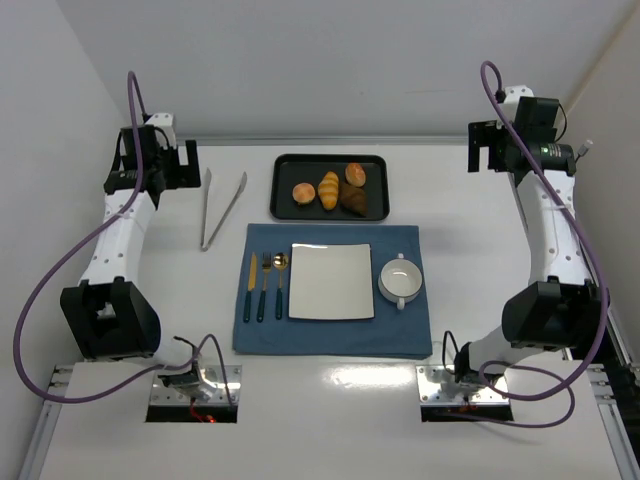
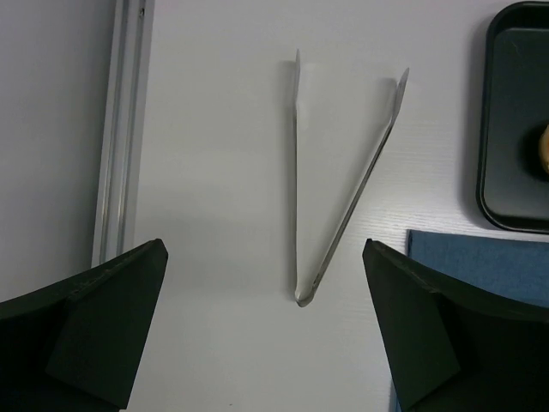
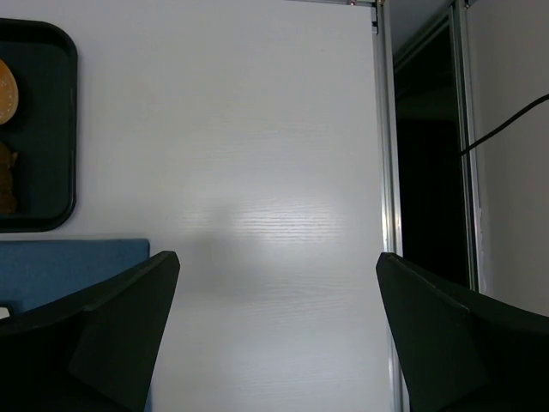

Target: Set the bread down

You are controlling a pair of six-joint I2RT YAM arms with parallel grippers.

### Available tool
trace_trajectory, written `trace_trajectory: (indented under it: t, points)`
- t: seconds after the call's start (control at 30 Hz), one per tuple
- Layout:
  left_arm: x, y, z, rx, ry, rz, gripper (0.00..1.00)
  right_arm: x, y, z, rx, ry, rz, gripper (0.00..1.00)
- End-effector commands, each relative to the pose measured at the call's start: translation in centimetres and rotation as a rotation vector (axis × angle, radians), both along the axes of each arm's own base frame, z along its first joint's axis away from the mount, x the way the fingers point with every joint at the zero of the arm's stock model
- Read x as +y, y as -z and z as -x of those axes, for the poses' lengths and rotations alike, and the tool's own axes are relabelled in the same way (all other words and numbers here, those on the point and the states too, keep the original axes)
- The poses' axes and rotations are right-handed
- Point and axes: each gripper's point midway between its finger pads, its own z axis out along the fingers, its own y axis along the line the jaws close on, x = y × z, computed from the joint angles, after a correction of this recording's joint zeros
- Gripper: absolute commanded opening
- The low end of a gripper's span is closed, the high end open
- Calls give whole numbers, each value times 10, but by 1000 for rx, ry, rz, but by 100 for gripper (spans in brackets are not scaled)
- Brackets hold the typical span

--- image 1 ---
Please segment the metal tongs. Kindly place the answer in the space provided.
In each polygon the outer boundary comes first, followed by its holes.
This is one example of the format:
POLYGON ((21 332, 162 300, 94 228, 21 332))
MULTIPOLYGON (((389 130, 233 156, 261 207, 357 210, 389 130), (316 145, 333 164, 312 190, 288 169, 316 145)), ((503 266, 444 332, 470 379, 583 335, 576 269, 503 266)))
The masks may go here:
POLYGON ((200 251, 207 252, 219 236, 219 232, 243 194, 248 175, 242 172, 238 178, 225 185, 222 175, 214 175, 207 168, 203 180, 203 202, 200 228, 200 251))

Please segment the round orange bun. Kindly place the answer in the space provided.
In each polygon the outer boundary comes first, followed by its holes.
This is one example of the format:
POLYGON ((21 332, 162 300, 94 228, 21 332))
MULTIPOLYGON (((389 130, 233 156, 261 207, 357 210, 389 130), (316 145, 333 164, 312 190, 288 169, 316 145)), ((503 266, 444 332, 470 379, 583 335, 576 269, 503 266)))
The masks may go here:
POLYGON ((310 183, 299 183, 292 189, 292 198, 298 205, 310 204, 315 197, 315 188, 310 183))

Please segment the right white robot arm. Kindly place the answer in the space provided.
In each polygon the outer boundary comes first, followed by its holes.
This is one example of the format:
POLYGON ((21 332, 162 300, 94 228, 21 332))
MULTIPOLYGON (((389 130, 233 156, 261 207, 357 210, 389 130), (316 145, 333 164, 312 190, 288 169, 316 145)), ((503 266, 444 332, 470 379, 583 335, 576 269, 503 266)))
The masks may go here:
POLYGON ((592 280, 569 218, 574 215, 576 160, 556 139, 560 103, 536 97, 525 86, 497 96, 505 121, 468 126, 468 169, 506 173, 530 250, 527 287, 509 299, 501 324, 465 344, 454 360, 458 383, 478 383, 483 371, 495 382, 506 368, 543 351, 583 349, 594 340, 601 293, 592 280))

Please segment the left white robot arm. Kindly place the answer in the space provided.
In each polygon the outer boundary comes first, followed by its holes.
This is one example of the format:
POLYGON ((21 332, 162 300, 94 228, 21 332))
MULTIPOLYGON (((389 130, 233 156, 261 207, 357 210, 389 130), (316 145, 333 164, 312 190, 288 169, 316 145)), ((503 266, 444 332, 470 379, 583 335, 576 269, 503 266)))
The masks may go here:
POLYGON ((120 131, 104 184, 108 226, 98 235, 78 285, 60 296, 85 359, 162 365, 168 385, 200 380, 195 348, 163 332, 158 314, 137 283, 145 234, 161 194, 201 185, 195 141, 187 141, 186 151, 188 162, 181 164, 170 114, 153 115, 138 130, 120 131))

